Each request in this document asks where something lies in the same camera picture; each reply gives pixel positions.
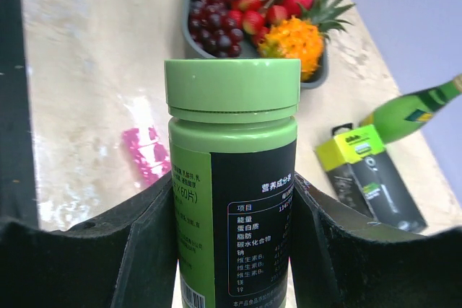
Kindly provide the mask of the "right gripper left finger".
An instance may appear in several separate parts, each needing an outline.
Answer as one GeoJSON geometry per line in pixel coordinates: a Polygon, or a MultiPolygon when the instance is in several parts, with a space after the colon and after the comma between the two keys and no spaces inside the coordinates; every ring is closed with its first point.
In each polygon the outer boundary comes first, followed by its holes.
{"type": "Polygon", "coordinates": [[[3,307],[170,307],[177,250],[172,180],[65,232],[1,219],[3,307]]]}

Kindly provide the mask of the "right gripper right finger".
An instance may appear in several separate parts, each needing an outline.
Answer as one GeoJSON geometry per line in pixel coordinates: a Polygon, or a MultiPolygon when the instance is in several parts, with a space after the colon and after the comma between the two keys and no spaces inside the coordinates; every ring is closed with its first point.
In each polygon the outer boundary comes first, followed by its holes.
{"type": "Polygon", "coordinates": [[[460,307],[461,228],[424,236],[374,221],[295,175],[298,307],[460,307]]]}

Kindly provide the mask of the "pink weekly pill organizer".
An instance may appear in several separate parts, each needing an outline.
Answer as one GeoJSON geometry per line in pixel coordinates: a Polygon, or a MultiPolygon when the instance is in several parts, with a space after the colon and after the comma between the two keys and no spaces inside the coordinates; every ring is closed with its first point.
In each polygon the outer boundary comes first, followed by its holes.
{"type": "Polygon", "coordinates": [[[171,170],[169,151],[154,126],[130,128],[121,138],[145,186],[153,185],[171,170]]]}

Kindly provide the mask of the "green lidded pill bottle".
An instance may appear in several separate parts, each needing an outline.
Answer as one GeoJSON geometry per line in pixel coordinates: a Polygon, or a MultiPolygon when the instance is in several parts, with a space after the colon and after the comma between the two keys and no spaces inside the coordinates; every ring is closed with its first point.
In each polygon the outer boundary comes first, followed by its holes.
{"type": "Polygon", "coordinates": [[[170,161],[184,307],[283,307],[297,124],[173,118],[170,161]]]}

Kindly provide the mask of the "green bottle screw cap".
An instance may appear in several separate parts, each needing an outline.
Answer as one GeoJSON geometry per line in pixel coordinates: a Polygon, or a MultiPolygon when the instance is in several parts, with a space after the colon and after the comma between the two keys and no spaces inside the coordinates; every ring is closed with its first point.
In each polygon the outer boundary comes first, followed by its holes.
{"type": "Polygon", "coordinates": [[[169,113],[198,123],[260,123],[293,116],[300,60],[212,58],[165,62],[169,113]]]}

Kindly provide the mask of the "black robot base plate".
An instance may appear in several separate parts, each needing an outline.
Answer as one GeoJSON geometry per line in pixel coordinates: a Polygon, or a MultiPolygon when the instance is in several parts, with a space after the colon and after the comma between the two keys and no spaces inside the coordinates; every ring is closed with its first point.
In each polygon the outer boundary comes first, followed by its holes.
{"type": "Polygon", "coordinates": [[[22,0],[1,0],[1,216],[38,227],[22,0]]]}

